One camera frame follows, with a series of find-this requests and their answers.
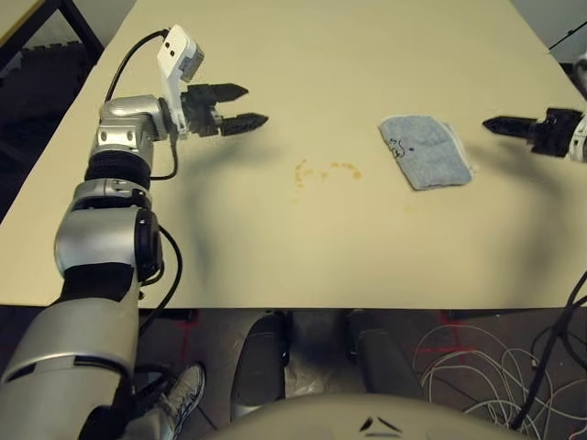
black cable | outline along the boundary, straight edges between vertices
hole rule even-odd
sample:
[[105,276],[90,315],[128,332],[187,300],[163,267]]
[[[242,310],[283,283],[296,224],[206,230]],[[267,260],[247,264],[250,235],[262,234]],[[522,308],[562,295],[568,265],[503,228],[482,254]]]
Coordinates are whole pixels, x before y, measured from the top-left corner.
[[175,273],[175,279],[173,280],[173,284],[172,284],[171,288],[169,289],[169,291],[167,292],[167,294],[163,297],[163,299],[161,300],[159,305],[155,309],[153,309],[153,311],[149,314],[149,316],[147,316],[145,321],[143,321],[143,323],[138,328],[138,336],[142,336],[149,329],[149,327],[153,324],[153,321],[155,321],[155,319],[157,319],[159,317],[159,315],[161,314],[161,312],[163,311],[163,309],[165,308],[167,303],[170,301],[170,299],[175,294],[175,291],[177,290],[177,286],[179,286],[179,284],[180,284],[180,279],[182,278],[182,270],[183,270],[182,251],[180,250],[180,247],[177,246],[175,239],[167,231],[167,229],[165,229],[163,226],[159,225],[159,230],[163,234],[163,236],[165,238],[167,238],[170,245],[172,245],[173,251],[175,252],[175,256],[177,257],[177,272]]
[[563,38],[561,38],[559,41],[557,41],[556,43],[554,43],[552,46],[550,46],[548,48],[548,50],[553,50],[554,48],[556,48],[560,43],[562,43],[565,39],[567,39],[568,37],[570,37],[572,34],[574,34],[575,32],[577,32],[579,29],[581,29],[583,26],[587,25],[587,21],[584,21],[582,24],[580,24],[578,27],[576,27],[575,29],[572,29],[570,31],[567,32],[567,35],[565,35]]
[[141,286],[150,286],[151,284],[155,284],[157,281],[160,281],[163,278],[163,274],[165,273],[165,261],[161,262],[161,266],[159,267],[159,272],[153,278],[149,278],[148,280],[144,280]]
[[169,140],[170,140],[170,147],[172,149],[172,157],[173,157],[173,170],[166,176],[151,176],[152,181],[168,181],[169,179],[174,178],[177,175],[177,169],[179,168],[179,163],[177,160],[177,137],[178,133],[177,130],[171,129],[169,133]]
[[575,298],[579,294],[579,291],[583,287],[583,284],[585,283],[585,281],[587,281],[587,271],[582,274],[579,281],[577,281],[577,284],[575,284],[575,287],[573,288],[572,292],[569,295],[569,299],[567,300],[567,304],[565,305],[565,307],[562,311],[562,314],[560,315],[557,322],[550,329],[550,336],[548,337],[548,341],[546,343],[544,351],[542,352],[542,356],[540,357],[540,362],[538,363],[536,373],[535,373],[534,378],[532,379],[532,383],[530,384],[530,387],[528,389],[526,401],[522,404],[520,411],[515,416],[512,423],[510,424],[510,429],[517,431],[518,429],[520,429],[520,426],[522,426],[522,423],[524,422],[524,420],[528,416],[528,414],[530,412],[530,408],[532,407],[532,404],[534,403],[534,400],[537,397],[540,385],[542,384],[542,381],[544,380],[546,370],[547,370],[548,360],[550,358],[550,355],[552,354],[552,350],[554,348],[554,345],[557,342],[557,338],[560,337],[563,341],[563,344],[564,344],[564,341],[566,338],[566,333],[569,328],[570,319],[572,318],[573,314],[575,313],[575,311],[579,307],[581,307],[584,303],[587,303],[587,296],[584,296],[581,299],[579,299],[577,302],[575,302]]
[[204,412],[204,410],[200,407],[200,405],[196,406],[196,408],[198,409],[198,411],[202,414],[202,417],[205,418],[205,420],[208,422],[208,424],[212,427],[212,429],[214,429],[215,431],[218,430],[218,428],[216,427],[216,425],[210,420],[210,417],[208,417],[206,415],[206,413]]
[[112,82],[110,83],[110,87],[108,87],[108,92],[106,92],[106,98],[104,100],[105,103],[112,99],[112,95],[114,94],[114,90],[116,89],[116,85],[118,84],[118,80],[120,79],[120,75],[122,74],[122,71],[125,69],[125,67],[127,67],[128,61],[135,54],[135,52],[141,46],[143,46],[145,43],[151,41],[152,39],[156,39],[158,37],[163,37],[165,39],[167,37],[167,34],[169,34],[169,30],[167,30],[167,29],[158,30],[157,32],[153,32],[151,34],[148,34],[148,36],[140,39],[137,44],[135,44],[132,48],[130,48],[127,55],[125,55],[125,58],[123,58],[122,61],[120,62],[120,65],[118,66],[118,70],[116,70],[114,78],[112,79]]
[[[546,332],[547,332],[548,330],[550,330],[550,329],[552,329],[552,325],[549,325],[548,327],[546,327],[546,328],[542,329],[542,331],[540,331],[540,333],[538,333],[538,334],[535,336],[535,338],[532,340],[532,344],[530,344],[530,354],[531,354],[532,356],[535,356],[535,354],[534,354],[534,350],[535,350],[535,348],[536,348],[536,344],[537,344],[537,342],[538,342],[538,341],[539,341],[539,340],[542,338],[542,336],[543,336],[543,335],[545,335],[545,334],[546,334]],[[579,343],[583,344],[584,346],[587,346],[587,342],[585,342],[583,339],[581,339],[580,337],[578,337],[578,336],[577,336],[577,335],[575,335],[574,333],[570,332],[569,330],[567,330],[567,331],[565,332],[565,335],[566,335],[566,336],[570,336],[570,337],[572,337],[572,338],[573,338],[575,341],[577,341],[577,342],[579,342]]]

stain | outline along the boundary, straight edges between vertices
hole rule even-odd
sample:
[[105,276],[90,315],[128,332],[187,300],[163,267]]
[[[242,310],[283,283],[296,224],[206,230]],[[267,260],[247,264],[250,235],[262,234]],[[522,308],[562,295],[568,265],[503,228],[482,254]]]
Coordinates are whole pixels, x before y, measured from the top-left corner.
[[330,166],[326,170],[315,170],[314,168],[308,168],[304,170],[304,165],[307,163],[307,159],[302,159],[298,164],[295,165],[293,176],[295,179],[295,193],[299,194],[301,189],[305,187],[305,180],[310,179],[311,182],[315,182],[318,177],[321,178],[322,182],[330,176],[333,169],[344,168],[352,172],[352,177],[355,180],[363,177],[359,169],[350,162],[331,162]]

cable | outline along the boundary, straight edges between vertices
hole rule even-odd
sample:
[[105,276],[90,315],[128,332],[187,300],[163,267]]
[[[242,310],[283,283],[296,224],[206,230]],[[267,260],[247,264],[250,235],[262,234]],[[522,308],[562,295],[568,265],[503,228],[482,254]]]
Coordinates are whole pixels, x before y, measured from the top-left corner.
[[163,274],[165,273],[165,261],[161,262],[161,266],[159,267],[159,272],[153,278],[149,278],[148,280],[144,280],[141,286],[150,286],[155,284],[157,281],[160,281],[163,278]]
[[218,428],[216,427],[216,425],[210,420],[210,417],[208,417],[206,415],[206,413],[204,412],[204,410],[202,409],[202,407],[200,407],[200,405],[196,406],[196,408],[198,409],[198,411],[202,414],[202,417],[205,418],[205,420],[208,422],[208,424],[210,425],[210,427],[212,429],[214,429],[215,431],[218,430]]
[[461,390],[459,387],[457,387],[456,385],[450,383],[448,380],[446,379],[442,379],[439,378],[438,376],[434,376],[433,378],[434,380],[438,380],[439,382],[444,383],[445,385],[451,387],[454,391],[456,391],[458,394],[460,394],[461,396],[465,396],[467,399],[469,399],[470,401],[473,401],[475,403],[481,403],[481,401],[475,399],[473,396],[471,396],[468,392],[465,392],[463,390]]
[[165,308],[167,303],[170,301],[170,299],[175,294],[175,291],[177,290],[177,286],[179,286],[180,280],[182,279],[182,270],[183,270],[182,251],[180,250],[180,247],[177,245],[177,242],[175,241],[175,239],[167,231],[167,229],[165,229],[163,226],[159,225],[159,230],[163,234],[163,236],[165,238],[167,238],[167,241],[169,241],[170,245],[172,245],[173,251],[175,252],[175,256],[177,258],[177,272],[175,273],[175,279],[173,280],[173,284],[170,287],[167,294],[163,297],[163,299],[161,300],[159,305],[157,307],[155,307],[155,309],[153,309],[153,311],[149,314],[149,316],[147,316],[145,321],[143,321],[143,323],[138,328],[138,336],[139,337],[144,335],[144,333],[153,324],[155,319],[157,319],[159,317],[159,315],[161,314],[161,312],[163,311],[163,309]]
[[[466,409],[464,411],[465,414],[471,413],[475,410],[477,410],[478,408],[481,408],[484,405],[489,405],[489,404],[493,404],[493,403],[499,403],[499,404],[507,404],[512,406],[513,408],[516,408],[518,411],[520,410],[520,407],[517,406],[515,403],[512,403],[510,401],[504,401],[501,399],[493,399],[491,401],[482,401],[481,403],[476,403],[473,406],[471,406],[470,408]],[[536,434],[536,438],[541,438],[540,437],[540,433],[538,432],[538,428],[536,427],[536,423],[534,422],[534,420],[532,420],[531,417],[529,417],[528,415],[525,417],[529,422],[530,422],[530,426],[532,426],[532,430],[534,431],[534,434]]]
[[[580,300],[578,300],[577,302],[575,302],[571,305],[571,309],[576,310],[576,308],[578,308],[580,303],[583,303],[585,301],[587,301],[587,299],[581,298]],[[468,328],[468,326],[466,326],[466,325],[459,325],[459,326],[463,327],[463,328]],[[423,341],[429,335],[435,333],[437,330],[439,330],[441,328],[447,328],[447,327],[450,327],[450,325],[442,325],[442,326],[437,327],[437,328],[431,330],[430,332],[428,332],[423,337],[423,339],[420,341],[420,344],[418,344],[418,347],[420,347],[422,345]],[[511,380],[513,384],[515,384],[517,387],[520,388],[520,390],[522,391],[523,399],[526,398],[526,393],[528,392],[528,388],[525,386],[523,377],[522,377],[521,372],[519,370],[519,364],[517,362],[517,359],[515,358],[515,353],[522,353],[525,356],[528,356],[532,360],[532,362],[538,363],[539,359],[537,359],[534,355],[532,355],[531,353],[529,353],[521,348],[508,348],[508,347],[506,347],[500,339],[498,339],[496,336],[494,336],[490,332],[487,332],[486,330],[481,329],[480,327],[471,326],[471,329],[485,333],[486,335],[490,336],[493,340],[495,340],[498,344],[500,344],[500,346],[504,347],[504,352],[501,355],[501,364],[499,362],[497,362],[496,360],[494,360],[492,357],[490,357],[490,356],[486,355],[485,353],[478,351],[478,350],[454,351],[454,352],[448,353],[442,357],[435,359],[426,367],[426,369],[424,370],[424,372],[421,375],[422,384],[424,386],[426,380],[437,379],[437,380],[444,381],[444,380],[438,378],[437,376],[435,376],[435,373],[437,371],[442,370],[442,369],[473,370],[477,374],[483,376],[483,378],[485,379],[485,381],[487,383],[490,383],[491,382],[490,378],[485,376],[482,371],[478,370],[477,368],[471,367],[469,365],[441,366],[443,363],[446,363],[451,359],[460,358],[461,356],[475,356],[475,357],[481,358],[482,360],[490,363],[490,365],[492,365],[492,367],[498,372],[498,374],[500,376],[500,381],[502,382],[504,390],[507,394],[507,398],[501,399],[501,398],[497,397],[496,399],[493,399],[491,401],[477,401],[476,403],[478,403],[479,406],[476,408],[484,408],[488,412],[490,420],[492,420],[496,425],[508,427],[510,425],[512,418],[515,415],[515,409],[520,408],[519,405],[514,400],[514,391],[512,390],[509,381]],[[416,359],[417,359],[417,353],[418,353],[418,351],[416,351],[416,353],[415,353],[414,361],[416,361]],[[507,359],[512,359],[514,361],[514,366],[515,366],[516,372],[513,373],[508,369],[508,367],[506,366]],[[542,427],[543,434],[542,434],[542,436],[540,436],[540,435],[537,436],[537,438],[539,438],[541,440],[546,440],[546,438],[547,438],[551,413],[555,413],[557,415],[560,415],[562,417],[566,417],[566,418],[569,418],[572,420],[577,420],[577,421],[582,421],[582,422],[587,421],[587,416],[579,416],[579,415],[575,415],[575,414],[569,414],[567,412],[563,412],[563,411],[558,410],[557,408],[553,407],[554,399],[556,398],[556,396],[560,392],[566,390],[570,386],[585,382],[585,381],[587,381],[587,379],[575,380],[573,382],[570,382],[570,383],[558,388],[556,391],[554,391],[552,380],[550,379],[550,376],[547,371],[545,371],[545,378],[547,379],[547,382],[548,382],[548,397],[545,399],[545,401],[542,401],[540,399],[535,400],[535,402],[540,404],[542,406],[542,408],[540,409],[540,411],[536,415],[532,416],[530,419],[525,418],[523,423],[520,426],[522,432],[526,431],[526,433],[529,434],[527,431],[530,430],[531,432],[536,433],[537,429],[535,431],[534,428],[535,427],[537,428],[537,423],[538,423],[539,419],[543,415],[546,414],[547,417],[546,417],[545,423]],[[492,388],[492,391],[497,390],[497,386],[493,383],[490,385],[490,387]],[[464,391],[459,390],[459,389],[457,389],[457,391],[460,393],[464,393]],[[428,397],[431,399],[431,391],[430,390],[428,391]],[[508,412],[508,414],[505,416],[505,418],[503,416],[504,405],[507,405],[507,412]]]
[[165,39],[167,37],[167,34],[169,34],[169,30],[167,30],[167,29],[158,30],[157,32],[153,32],[151,34],[148,34],[148,36],[140,39],[137,42],[137,44],[135,44],[132,48],[130,48],[127,55],[125,55],[125,58],[123,58],[122,61],[120,62],[120,65],[118,66],[118,69],[116,70],[114,78],[112,79],[112,82],[110,83],[110,87],[108,87],[108,92],[106,92],[106,97],[104,100],[105,103],[112,99],[112,95],[114,94],[114,90],[116,89],[116,85],[118,84],[118,80],[120,79],[120,75],[122,74],[122,71],[125,69],[125,67],[127,67],[128,61],[135,54],[135,52],[138,49],[140,49],[141,46],[143,46],[145,43],[151,41],[152,39],[156,39],[158,37],[163,37]]
[[576,436],[581,435],[581,434],[585,434],[586,432],[587,432],[587,424],[580,431],[577,431],[576,433],[572,433],[571,435],[569,435],[569,440],[573,440]]
[[571,35],[573,35],[575,32],[577,32],[578,30],[580,30],[583,26],[587,25],[587,21],[584,21],[583,23],[581,23],[580,25],[578,25],[575,29],[569,30],[567,31],[567,35],[565,35],[563,38],[561,38],[559,41],[557,41],[556,43],[554,43],[552,46],[550,46],[548,48],[548,50],[553,50],[554,48],[556,48],[560,43],[562,43],[565,39],[567,39],[568,37],[570,37]]
[[514,418],[514,421],[510,426],[510,428],[513,430],[518,430],[520,428],[522,422],[526,419],[526,416],[530,412],[530,408],[532,407],[532,404],[534,403],[534,400],[537,397],[540,384],[544,379],[547,363],[550,359],[550,355],[552,354],[554,345],[557,342],[557,338],[559,336],[563,336],[567,331],[567,328],[569,327],[569,321],[572,318],[572,315],[575,312],[575,310],[577,310],[577,308],[580,307],[583,303],[587,302],[587,297],[583,297],[577,302],[575,302],[575,298],[579,294],[579,291],[581,290],[585,281],[587,281],[587,271],[582,274],[579,281],[577,281],[577,284],[575,284],[575,287],[570,293],[569,299],[567,300],[567,304],[565,305],[562,314],[560,315],[557,322],[552,326],[550,336],[548,337],[548,341],[546,343],[544,351],[542,352],[542,356],[540,357],[540,362],[538,363],[536,373],[534,375],[534,378],[532,379],[532,383],[530,384],[528,395],[526,396],[526,401],[522,405],[520,412]]
[[179,168],[179,161],[177,159],[177,137],[178,133],[175,129],[175,126],[172,124],[172,129],[170,129],[169,133],[169,140],[170,140],[170,148],[172,149],[172,157],[173,157],[173,169],[172,172],[165,176],[151,176],[152,181],[168,181],[169,179],[174,178],[177,175],[177,170]]

silver arm segment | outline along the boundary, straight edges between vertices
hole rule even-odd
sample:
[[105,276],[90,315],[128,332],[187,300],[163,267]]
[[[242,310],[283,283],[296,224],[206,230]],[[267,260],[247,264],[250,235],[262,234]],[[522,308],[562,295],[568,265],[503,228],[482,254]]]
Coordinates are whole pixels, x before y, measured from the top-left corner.
[[161,264],[149,186],[153,141],[167,135],[154,96],[104,105],[85,181],[55,237],[61,297],[0,379],[0,438],[76,439],[100,408],[128,397],[138,288]]

pant leg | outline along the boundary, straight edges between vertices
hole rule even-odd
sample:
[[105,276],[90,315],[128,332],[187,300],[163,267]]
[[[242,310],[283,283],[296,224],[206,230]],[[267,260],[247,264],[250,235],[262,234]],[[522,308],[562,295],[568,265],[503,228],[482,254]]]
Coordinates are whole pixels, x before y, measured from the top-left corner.
[[167,413],[159,406],[131,421],[120,440],[172,440],[173,427]]
[[250,328],[232,383],[231,420],[285,397],[286,327],[282,313],[271,313]]
[[422,398],[422,387],[410,363],[371,312],[351,312],[347,327],[367,392]]

